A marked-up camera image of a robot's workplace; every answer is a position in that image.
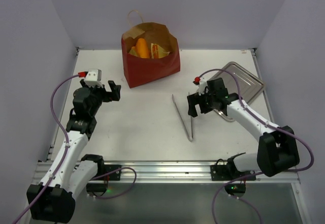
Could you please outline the red brown paper bag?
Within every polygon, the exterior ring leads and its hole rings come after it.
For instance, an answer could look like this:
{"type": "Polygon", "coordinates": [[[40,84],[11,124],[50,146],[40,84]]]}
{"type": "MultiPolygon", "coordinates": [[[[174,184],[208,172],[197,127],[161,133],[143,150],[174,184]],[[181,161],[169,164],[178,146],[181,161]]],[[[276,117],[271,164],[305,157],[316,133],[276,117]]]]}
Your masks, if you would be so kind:
{"type": "Polygon", "coordinates": [[[121,37],[121,50],[124,75],[130,88],[180,72],[178,41],[167,26],[155,22],[144,22],[143,18],[137,25],[131,23],[129,16],[127,20],[130,29],[121,37]],[[146,40],[150,58],[140,58],[129,54],[139,38],[146,40]],[[152,59],[151,43],[160,45],[170,54],[164,58],[152,59]]]}

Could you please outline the long orange bread roll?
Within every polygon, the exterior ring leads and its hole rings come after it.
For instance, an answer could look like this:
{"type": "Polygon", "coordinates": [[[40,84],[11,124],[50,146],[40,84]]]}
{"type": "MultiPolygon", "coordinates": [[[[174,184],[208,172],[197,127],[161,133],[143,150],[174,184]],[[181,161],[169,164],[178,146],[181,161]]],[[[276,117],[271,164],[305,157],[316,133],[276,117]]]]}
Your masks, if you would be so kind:
{"type": "Polygon", "coordinates": [[[150,58],[148,45],[144,38],[139,38],[137,40],[136,50],[140,58],[150,58]]]}

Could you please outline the round sliced bread piece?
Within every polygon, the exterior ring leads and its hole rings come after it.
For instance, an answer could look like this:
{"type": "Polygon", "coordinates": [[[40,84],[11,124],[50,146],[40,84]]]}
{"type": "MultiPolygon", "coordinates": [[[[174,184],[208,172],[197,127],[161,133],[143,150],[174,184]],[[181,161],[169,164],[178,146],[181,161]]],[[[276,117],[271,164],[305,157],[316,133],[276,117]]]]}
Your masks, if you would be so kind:
{"type": "Polygon", "coordinates": [[[139,57],[139,54],[138,54],[138,52],[137,52],[137,48],[136,48],[136,46],[133,46],[133,47],[130,49],[129,54],[130,54],[130,55],[133,55],[133,56],[136,56],[136,57],[139,57]]]}

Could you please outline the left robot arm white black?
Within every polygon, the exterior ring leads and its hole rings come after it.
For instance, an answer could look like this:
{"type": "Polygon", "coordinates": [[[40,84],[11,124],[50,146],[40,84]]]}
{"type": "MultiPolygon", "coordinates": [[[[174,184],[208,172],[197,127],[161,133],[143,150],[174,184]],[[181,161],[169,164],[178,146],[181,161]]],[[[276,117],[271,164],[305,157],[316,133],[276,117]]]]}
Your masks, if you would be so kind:
{"type": "Polygon", "coordinates": [[[50,169],[40,183],[27,190],[33,219],[68,223],[75,211],[78,196],[88,181],[104,177],[106,168],[100,155],[86,155],[77,161],[96,126],[95,115],[102,103],[120,100],[121,86],[109,80],[110,91],[100,82],[80,81],[73,93],[73,108],[65,129],[65,139],[50,169]]]}

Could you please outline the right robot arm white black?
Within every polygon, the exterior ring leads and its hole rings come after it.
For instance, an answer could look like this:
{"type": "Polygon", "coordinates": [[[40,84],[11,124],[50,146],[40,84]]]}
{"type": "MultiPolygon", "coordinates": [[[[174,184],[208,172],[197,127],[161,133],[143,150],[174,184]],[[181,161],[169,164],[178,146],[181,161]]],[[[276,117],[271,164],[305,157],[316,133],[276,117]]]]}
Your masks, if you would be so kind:
{"type": "Polygon", "coordinates": [[[272,177],[299,164],[297,143],[290,127],[280,127],[256,113],[237,93],[229,93],[221,78],[206,80],[196,77],[193,82],[199,88],[187,97],[191,117],[198,115],[196,106],[202,114],[221,111],[258,142],[256,153],[240,153],[227,160],[226,173],[230,179],[239,179],[248,171],[261,171],[272,177]]]}

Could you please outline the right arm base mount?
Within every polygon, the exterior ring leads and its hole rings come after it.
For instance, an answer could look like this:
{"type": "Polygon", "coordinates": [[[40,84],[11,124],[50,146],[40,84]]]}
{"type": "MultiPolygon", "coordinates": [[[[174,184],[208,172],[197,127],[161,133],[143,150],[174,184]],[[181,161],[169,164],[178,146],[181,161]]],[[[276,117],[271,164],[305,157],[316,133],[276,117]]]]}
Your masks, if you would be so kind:
{"type": "Polygon", "coordinates": [[[249,171],[240,172],[235,167],[232,158],[227,160],[218,159],[216,163],[210,166],[210,175],[212,181],[231,181],[245,176],[239,183],[231,183],[224,187],[224,190],[231,196],[242,197],[246,193],[246,181],[255,181],[255,176],[250,176],[249,171]]]}

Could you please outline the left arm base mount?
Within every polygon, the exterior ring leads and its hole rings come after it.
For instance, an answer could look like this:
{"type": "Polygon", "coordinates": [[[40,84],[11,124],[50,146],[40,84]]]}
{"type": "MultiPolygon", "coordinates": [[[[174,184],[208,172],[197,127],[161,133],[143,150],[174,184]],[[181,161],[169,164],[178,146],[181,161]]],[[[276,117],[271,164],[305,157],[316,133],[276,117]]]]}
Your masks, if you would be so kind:
{"type": "MultiPolygon", "coordinates": [[[[96,174],[97,176],[104,175],[105,173],[114,171],[116,169],[121,168],[122,165],[104,165],[100,172],[96,174]]],[[[88,194],[93,196],[103,196],[108,190],[109,190],[109,183],[110,181],[119,181],[120,180],[121,171],[116,171],[114,173],[111,173],[107,176],[104,176],[100,179],[97,179],[95,183],[88,183],[86,185],[86,191],[88,194]]]]}

